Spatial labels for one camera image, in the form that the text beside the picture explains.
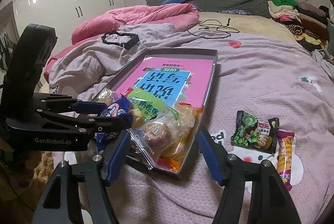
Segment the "snack bag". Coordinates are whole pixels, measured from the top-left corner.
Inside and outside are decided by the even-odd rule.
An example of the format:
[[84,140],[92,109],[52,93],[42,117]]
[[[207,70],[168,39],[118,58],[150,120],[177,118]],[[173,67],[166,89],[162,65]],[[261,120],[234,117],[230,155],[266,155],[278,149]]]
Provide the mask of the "snack bag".
[[280,150],[278,151],[277,172],[288,191],[292,189],[290,180],[292,165],[292,141],[294,136],[294,132],[278,131]]
[[194,108],[190,104],[179,103],[174,106],[174,109],[179,112],[182,120],[188,119],[187,122],[183,122],[187,128],[178,139],[162,152],[161,156],[182,163],[192,137],[192,128],[195,126],[198,116],[202,114],[203,108]]
[[157,164],[161,153],[178,140],[186,129],[193,127],[194,123],[193,116],[187,116],[167,107],[140,129],[129,131],[137,151],[143,154],[148,168],[152,169]]
[[[117,117],[120,115],[129,114],[130,103],[121,95],[121,97],[112,103],[107,109],[101,112],[99,116],[101,117]],[[110,133],[95,133],[96,146],[98,152],[105,149],[106,145],[109,144],[110,140],[115,138],[118,135],[118,132],[110,132]]]
[[133,89],[127,98],[133,108],[139,109],[146,119],[155,118],[161,110],[167,108],[161,99],[138,87]]
[[118,94],[112,91],[109,88],[104,88],[101,90],[99,95],[96,98],[96,102],[104,102],[106,105],[111,105],[113,102],[117,101],[121,97],[121,94]]
[[254,148],[270,154],[275,153],[279,127],[277,117],[259,121],[258,118],[240,110],[237,112],[236,125],[236,132],[231,137],[233,145]]

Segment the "gray box tray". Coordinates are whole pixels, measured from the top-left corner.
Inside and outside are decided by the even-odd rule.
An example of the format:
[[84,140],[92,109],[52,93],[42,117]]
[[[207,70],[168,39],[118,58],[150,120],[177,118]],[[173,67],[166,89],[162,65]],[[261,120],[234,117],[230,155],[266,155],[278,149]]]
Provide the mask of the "gray box tray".
[[[182,177],[183,171],[185,170],[185,166],[188,164],[191,164],[191,161],[194,160],[194,155],[198,152],[198,145],[197,145],[197,133],[202,127],[202,121],[203,117],[206,114],[207,110],[207,102],[208,102],[208,96],[211,91],[213,77],[214,77],[214,71],[216,69],[217,64],[217,57],[218,52],[214,49],[197,49],[197,48],[156,48],[156,49],[149,49],[144,51],[141,55],[133,59],[129,64],[127,64],[105,87],[109,88],[111,90],[116,90],[133,72],[134,70],[141,64],[141,62],[144,60],[146,56],[150,57],[163,57],[163,58],[179,58],[179,59],[207,59],[207,60],[213,60],[213,67],[211,70],[209,82],[207,84],[206,93],[203,100],[203,113],[201,118],[198,121],[197,127],[195,128],[195,132],[193,134],[193,138],[191,140],[191,144],[189,146],[188,151],[186,152],[186,156],[182,162],[181,168],[178,172],[166,170],[161,167],[154,167],[155,170],[159,170],[165,173],[168,173],[170,175],[176,176],[178,178]],[[131,157],[130,155],[127,155],[128,159],[134,162],[139,162],[144,165],[143,162],[141,162],[138,159],[135,159]]]

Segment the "pink bedsheet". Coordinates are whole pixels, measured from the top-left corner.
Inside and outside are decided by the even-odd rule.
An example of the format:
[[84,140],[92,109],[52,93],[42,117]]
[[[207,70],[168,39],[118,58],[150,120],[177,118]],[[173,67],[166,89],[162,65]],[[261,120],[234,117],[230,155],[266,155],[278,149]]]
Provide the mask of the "pink bedsheet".
[[49,82],[49,74],[54,63],[82,43],[96,39],[100,34],[117,30],[122,25],[139,23],[171,23],[176,32],[183,32],[190,24],[197,24],[198,10],[189,3],[173,3],[159,6],[136,5],[117,8],[101,16],[81,23],[72,34],[72,45],[51,57],[46,63],[44,78]]

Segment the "metal screw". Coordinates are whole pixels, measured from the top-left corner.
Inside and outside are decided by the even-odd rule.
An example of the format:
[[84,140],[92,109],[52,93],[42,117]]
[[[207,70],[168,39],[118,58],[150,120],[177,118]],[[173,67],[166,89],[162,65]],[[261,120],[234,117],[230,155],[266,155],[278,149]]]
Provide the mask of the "metal screw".
[[271,162],[269,160],[263,160],[262,161],[262,164],[265,166],[265,167],[270,167],[271,166]]
[[229,155],[228,155],[228,159],[229,159],[230,161],[234,161],[234,160],[237,159],[237,156],[236,156],[235,154],[229,154]]
[[67,161],[61,161],[61,162],[59,163],[59,166],[60,166],[60,167],[64,167],[64,166],[66,166],[66,165],[68,165],[68,162],[67,162]]
[[100,154],[96,154],[93,156],[93,161],[97,162],[100,161],[102,159],[102,156]]

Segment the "red heart print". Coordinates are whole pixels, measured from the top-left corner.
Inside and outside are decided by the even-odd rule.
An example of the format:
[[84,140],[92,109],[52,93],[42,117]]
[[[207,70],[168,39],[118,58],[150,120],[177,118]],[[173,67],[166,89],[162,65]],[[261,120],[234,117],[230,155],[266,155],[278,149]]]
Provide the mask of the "red heart print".
[[230,47],[232,47],[233,49],[238,49],[238,48],[240,48],[242,42],[241,42],[241,41],[229,41],[228,44],[229,44]]
[[246,156],[246,157],[243,158],[243,161],[244,162],[253,162],[253,159],[250,156]]

